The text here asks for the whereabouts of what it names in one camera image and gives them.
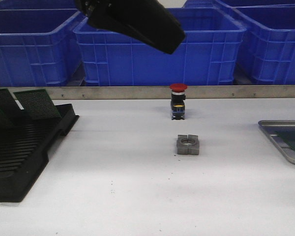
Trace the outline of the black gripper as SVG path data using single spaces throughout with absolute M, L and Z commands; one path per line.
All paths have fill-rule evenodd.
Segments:
M 178 20 L 157 0 L 74 0 L 94 28 L 121 33 L 172 54 L 185 39 Z

